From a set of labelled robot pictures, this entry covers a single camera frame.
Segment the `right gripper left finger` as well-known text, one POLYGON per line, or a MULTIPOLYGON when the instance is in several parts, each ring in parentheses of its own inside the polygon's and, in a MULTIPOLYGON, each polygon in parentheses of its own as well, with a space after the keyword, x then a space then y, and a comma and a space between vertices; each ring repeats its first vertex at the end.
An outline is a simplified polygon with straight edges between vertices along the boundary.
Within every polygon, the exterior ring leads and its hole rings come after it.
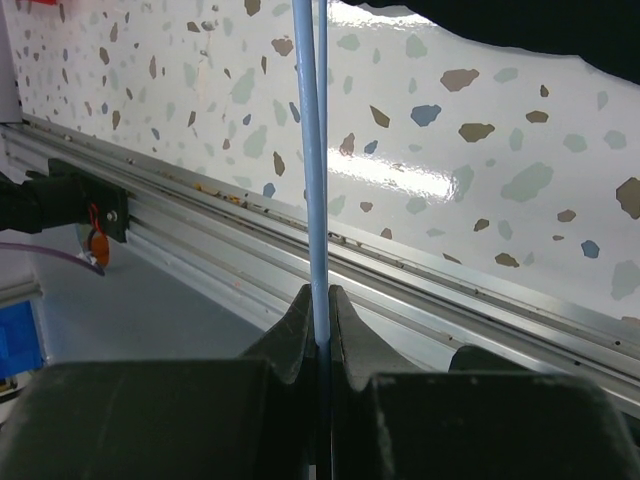
POLYGON ((5 479, 302 479, 315 462, 311 289, 240 356, 66 363, 1 430, 5 479))

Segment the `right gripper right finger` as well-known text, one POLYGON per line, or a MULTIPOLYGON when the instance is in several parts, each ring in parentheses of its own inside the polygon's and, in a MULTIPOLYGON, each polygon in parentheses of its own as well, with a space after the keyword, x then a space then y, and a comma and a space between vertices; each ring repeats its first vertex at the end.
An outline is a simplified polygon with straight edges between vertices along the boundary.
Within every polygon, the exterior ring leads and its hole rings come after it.
POLYGON ((606 393, 462 347, 420 370, 329 290, 338 479, 635 479, 639 455, 606 393))

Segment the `black underwear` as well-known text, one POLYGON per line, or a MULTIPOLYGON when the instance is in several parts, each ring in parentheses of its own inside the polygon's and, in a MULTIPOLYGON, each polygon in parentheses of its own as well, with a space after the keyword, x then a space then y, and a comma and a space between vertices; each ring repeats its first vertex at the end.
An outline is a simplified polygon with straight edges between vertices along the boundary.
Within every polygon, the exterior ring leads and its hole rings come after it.
POLYGON ((639 3, 626 0, 368 1, 405 7, 462 38, 533 53, 578 56, 639 83, 639 3))

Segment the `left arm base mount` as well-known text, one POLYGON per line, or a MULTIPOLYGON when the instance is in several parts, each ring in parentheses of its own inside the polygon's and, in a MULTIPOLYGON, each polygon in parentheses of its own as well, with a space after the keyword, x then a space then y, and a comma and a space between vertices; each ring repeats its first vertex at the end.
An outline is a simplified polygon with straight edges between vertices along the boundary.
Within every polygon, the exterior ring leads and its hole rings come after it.
POLYGON ((85 224, 119 242, 129 229, 127 191, 61 159, 48 160, 48 173, 27 173, 16 183, 1 176, 1 228, 27 234, 85 224))

